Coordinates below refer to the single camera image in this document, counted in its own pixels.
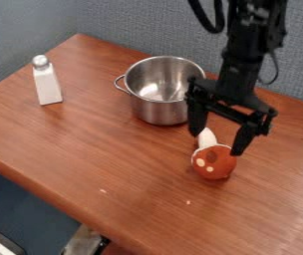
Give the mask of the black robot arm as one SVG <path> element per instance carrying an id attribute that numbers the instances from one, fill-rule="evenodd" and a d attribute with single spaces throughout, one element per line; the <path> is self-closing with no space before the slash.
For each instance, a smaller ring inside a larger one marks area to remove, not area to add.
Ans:
<path id="1" fill-rule="evenodd" d="M 198 0 L 186 0 L 193 15 L 211 34 L 227 33 L 216 80 L 190 78 L 184 94 L 188 131 L 198 135 L 206 115 L 215 113 L 240 124 L 231 154 L 240 156 L 253 138 L 267 135 L 277 111 L 260 101 L 253 88 L 261 82 L 263 59 L 275 56 L 285 36 L 287 0 L 213 0 L 215 19 Z"/>

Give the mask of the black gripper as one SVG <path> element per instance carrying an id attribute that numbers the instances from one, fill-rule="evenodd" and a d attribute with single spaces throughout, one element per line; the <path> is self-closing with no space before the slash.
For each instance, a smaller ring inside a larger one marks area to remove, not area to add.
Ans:
<path id="1" fill-rule="evenodd" d="M 224 89 L 220 81 L 188 79 L 185 92 L 188 131 L 197 136 L 205 127 L 208 113 L 215 113 L 240 124 L 231 155 L 240 156 L 257 135 L 268 135 L 277 111 L 260 101 L 253 92 Z"/>

